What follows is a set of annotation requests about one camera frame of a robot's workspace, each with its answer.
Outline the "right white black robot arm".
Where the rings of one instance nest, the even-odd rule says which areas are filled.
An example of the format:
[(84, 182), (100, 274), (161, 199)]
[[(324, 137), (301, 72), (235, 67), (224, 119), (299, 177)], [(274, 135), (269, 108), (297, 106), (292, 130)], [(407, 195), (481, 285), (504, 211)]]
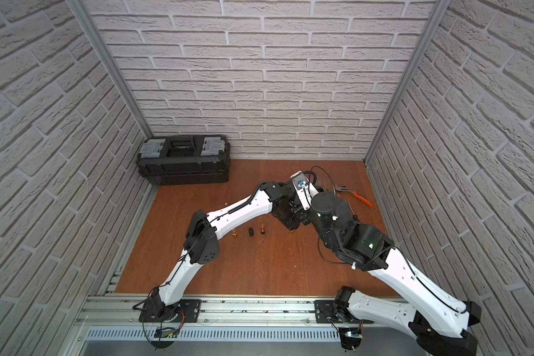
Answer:
[(469, 327), (479, 323), (481, 307), (460, 301), (421, 273), (393, 241), (373, 225), (361, 223), (350, 205), (331, 191), (306, 195), (309, 219), (320, 241), (352, 269), (367, 271), (405, 301), (393, 303), (342, 287), (332, 320), (371, 320), (414, 337), (431, 355), (475, 355), (478, 341)]

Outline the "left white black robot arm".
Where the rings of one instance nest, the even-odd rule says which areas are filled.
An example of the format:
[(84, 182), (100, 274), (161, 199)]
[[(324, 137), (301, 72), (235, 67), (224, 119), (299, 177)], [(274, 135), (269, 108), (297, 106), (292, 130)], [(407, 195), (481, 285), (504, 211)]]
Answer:
[(215, 212), (195, 212), (191, 218), (183, 250), (166, 281), (153, 288), (149, 305), (160, 316), (177, 308), (192, 279), (220, 253), (219, 241), (238, 226), (256, 217), (271, 214), (289, 231), (309, 224), (312, 198), (320, 192), (315, 185), (301, 180), (261, 182), (248, 197)]

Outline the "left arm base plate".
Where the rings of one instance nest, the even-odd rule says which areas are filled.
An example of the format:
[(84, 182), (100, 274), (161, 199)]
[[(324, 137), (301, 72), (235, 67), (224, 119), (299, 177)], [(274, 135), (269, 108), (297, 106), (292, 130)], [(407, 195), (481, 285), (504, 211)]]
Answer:
[(179, 303), (165, 306), (158, 301), (143, 301), (135, 307), (140, 306), (140, 323), (196, 323), (200, 314), (202, 300), (182, 299)]

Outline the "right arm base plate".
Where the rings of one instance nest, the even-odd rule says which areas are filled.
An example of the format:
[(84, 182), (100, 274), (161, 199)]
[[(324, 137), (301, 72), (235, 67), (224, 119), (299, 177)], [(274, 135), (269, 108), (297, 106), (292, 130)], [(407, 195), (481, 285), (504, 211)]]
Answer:
[(335, 306), (335, 301), (331, 300), (316, 300), (314, 302), (314, 316), (316, 322), (319, 324), (338, 323), (342, 324), (373, 324), (374, 321), (366, 319), (358, 319), (354, 317), (344, 307)]

